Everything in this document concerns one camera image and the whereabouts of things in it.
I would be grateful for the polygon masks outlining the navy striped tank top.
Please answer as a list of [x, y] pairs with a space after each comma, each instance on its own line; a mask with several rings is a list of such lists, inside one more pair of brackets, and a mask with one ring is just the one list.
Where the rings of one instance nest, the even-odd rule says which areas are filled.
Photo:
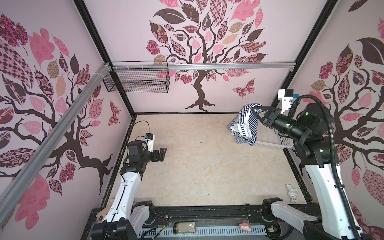
[[252, 112], [252, 108], [261, 106], [261, 104], [244, 105], [236, 117], [227, 125], [227, 130], [235, 137], [238, 145], [256, 145], [259, 120]]

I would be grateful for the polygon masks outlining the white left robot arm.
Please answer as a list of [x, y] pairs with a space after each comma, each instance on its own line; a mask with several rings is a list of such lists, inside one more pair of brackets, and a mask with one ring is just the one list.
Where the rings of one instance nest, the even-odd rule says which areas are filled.
[[134, 203], [147, 164], [165, 159], [167, 149], [153, 147], [153, 140], [128, 143], [119, 189], [104, 219], [93, 226], [92, 240], [137, 240], [145, 222], [155, 218], [152, 201]]

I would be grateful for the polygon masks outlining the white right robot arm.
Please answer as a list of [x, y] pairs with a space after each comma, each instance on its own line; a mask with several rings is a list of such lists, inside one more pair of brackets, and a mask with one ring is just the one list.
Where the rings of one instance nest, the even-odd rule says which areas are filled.
[[265, 219], [277, 218], [303, 234], [306, 240], [364, 240], [341, 180], [332, 117], [322, 102], [309, 104], [297, 119], [274, 107], [254, 107], [252, 113], [264, 126], [293, 140], [318, 198], [321, 217], [306, 215], [280, 198], [263, 201]]

